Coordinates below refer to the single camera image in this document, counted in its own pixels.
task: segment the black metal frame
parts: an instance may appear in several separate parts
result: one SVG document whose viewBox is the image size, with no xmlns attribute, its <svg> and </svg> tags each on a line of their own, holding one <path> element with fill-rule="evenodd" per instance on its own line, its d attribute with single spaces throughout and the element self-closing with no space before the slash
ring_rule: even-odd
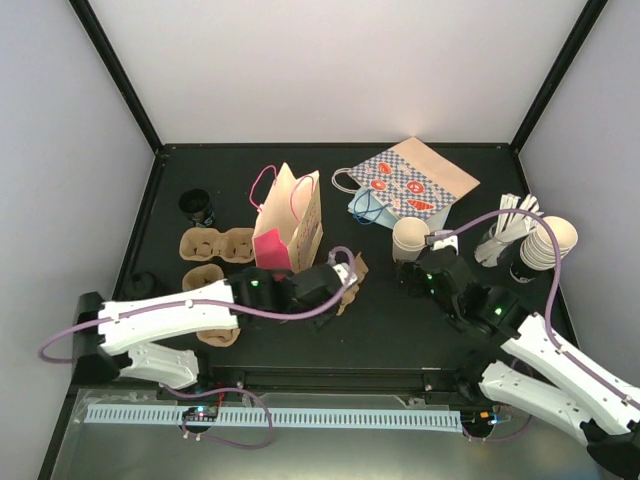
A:
<svg viewBox="0 0 640 480">
<path fill-rule="evenodd" d="M 120 63 L 116 52 L 114 51 L 111 43 L 107 37 L 107 34 L 103 30 L 100 22 L 93 11 L 89 0 L 69 0 L 69 3 L 72 5 L 73 9 L 76 12 L 76 15 L 80 19 L 82 25 L 84 26 L 89 38 L 91 39 L 93 45 L 95 46 L 98 54 L 102 58 L 109 74 L 113 78 L 118 90 L 122 94 L 124 101 L 126 102 L 131 114 L 135 118 L 138 126 L 143 132 L 147 142 L 151 150 L 154 152 L 155 159 L 154 164 L 149 175 L 149 180 L 147 182 L 147 186 L 142 198 L 142 202 L 138 211 L 138 215 L 136 217 L 136 222 L 133 227 L 133 232 L 131 238 L 129 240 L 129 244 L 127 246 L 127 251 L 125 254 L 125 258 L 122 264 L 122 268 L 120 269 L 120 274 L 118 276 L 118 280 L 116 282 L 114 296 L 118 296 L 118 292 L 122 289 L 123 279 L 127 277 L 131 273 L 132 268 L 132 259 L 135 258 L 137 252 L 140 248 L 141 240 L 144 236 L 144 231 L 147 225 L 147 221 L 149 219 L 149 215 L 151 209 L 153 207 L 156 191 L 158 185 L 160 184 L 160 180 L 162 179 L 162 174 L 164 171 L 164 166 L 166 159 L 168 158 L 167 150 L 170 148 L 176 148 L 176 145 L 164 145 L 158 136 L 151 119 L 147 115 L 140 98 L 138 97 L 133 85 L 131 84 L 124 67 Z M 522 179 L 522 184 L 527 185 L 526 178 L 524 175 L 524 171 L 522 170 L 522 165 L 519 159 L 519 153 L 522 150 L 525 142 L 531 135 L 531 132 L 534 130 L 538 120 L 542 116 L 546 106 L 549 104 L 554 92 L 558 88 L 558 85 L 562 81 L 562 78 L 568 71 L 573 59 L 577 55 L 580 47 L 584 43 L 585 39 L 589 35 L 589 32 L 593 28 L 596 20 L 598 19 L 600 13 L 604 9 L 607 4 L 607 0 L 588 0 L 580 14 L 578 20 L 576 21 L 569 37 L 567 38 L 564 46 L 562 47 L 560 53 L 558 54 L 551 70 L 549 71 L 545 81 L 543 82 L 538 94 L 536 95 L 531 107 L 529 108 L 522 124 L 518 128 L 516 135 L 514 136 L 512 142 L 510 144 L 501 145 L 504 148 L 508 148 L 511 152 L 511 155 L 514 160 L 514 164 L 518 168 L 518 172 Z M 473 146 L 474 144 L 465 144 L 465 146 Z M 179 145 L 180 147 L 188 147 L 189 145 Z M 566 305 L 564 304 L 564 300 L 562 299 L 562 295 L 559 295 L 559 302 L 561 308 L 563 309 L 563 313 L 568 316 L 568 312 L 566 311 Z M 575 336 L 571 335 L 569 338 L 570 341 L 575 342 Z M 393 390 L 394 382 L 390 382 L 389 388 Z M 51 442 L 49 444 L 49 448 L 47 450 L 46 456 L 43 460 L 42 468 L 40 470 L 40 474 L 38 476 L 39 479 L 47 479 L 50 478 L 53 473 L 53 468 L 55 466 L 55 460 L 58 455 L 60 446 L 62 444 L 62 439 L 64 436 L 64 432 L 69 421 L 71 412 L 73 410 L 73 405 L 75 402 L 76 394 L 79 388 L 82 386 L 72 385 L 69 388 L 69 391 L 65 397 L 63 406 L 60 411 L 60 415 L 58 421 L 56 423 L 56 427 L 54 433 L 51 438 Z"/>
</svg>

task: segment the bag handle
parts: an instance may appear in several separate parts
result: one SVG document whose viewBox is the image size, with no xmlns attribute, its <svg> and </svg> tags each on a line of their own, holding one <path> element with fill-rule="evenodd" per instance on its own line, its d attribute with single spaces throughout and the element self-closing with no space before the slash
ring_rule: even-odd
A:
<svg viewBox="0 0 640 480">
<path fill-rule="evenodd" d="M 253 182 L 253 185 L 251 185 L 251 191 L 249 192 L 249 202 L 251 203 L 251 205 L 253 205 L 254 207 L 256 207 L 256 210 L 260 211 L 260 205 L 258 205 L 254 200 L 253 200 L 253 191 L 256 189 L 256 185 L 258 185 L 258 182 L 260 181 L 260 179 L 262 178 L 262 176 L 264 175 L 264 172 L 266 172 L 267 170 L 273 170 L 273 176 L 277 177 L 278 176 L 278 169 L 276 168 L 275 165 L 267 165 L 266 167 L 264 167 L 262 169 L 262 171 L 258 174 L 258 178 L 256 178 L 256 181 Z"/>
<path fill-rule="evenodd" d="M 300 184 L 304 182 L 305 178 L 311 179 L 311 195 L 313 195 L 313 190 L 316 187 L 316 180 L 311 175 L 305 175 L 300 180 L 298 180 L 298 183 L 296 183 L 296 186 L 293 187 L 293 190 L 291 190 L 291 195 L 289 196 L 289 207 L 291 207 L 291 213 L 293 214 L 293 218 L 295 218 L 296 222 L 298 223 L 300 222 L 300 219 L 298 218 L 298 215 L 296 215 L 296 211 L 293 209 L 293 195 L 296 193 L 296 190 L 298 189 Z"/>
</svg>

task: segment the brown paper bag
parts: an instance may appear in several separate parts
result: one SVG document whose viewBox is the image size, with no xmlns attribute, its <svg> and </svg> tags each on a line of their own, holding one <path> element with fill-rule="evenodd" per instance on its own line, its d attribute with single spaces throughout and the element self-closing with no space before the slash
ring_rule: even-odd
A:
<svg viewBox="0 0 640 480">
<path fill-rule="evenodd" d="M 297 273 L 313 265 L 322 239 L 319 179 L 317 171 L 296 179 L 282 164 L 256 219 L 253 251 L 258 267 Z"/>
</svg>

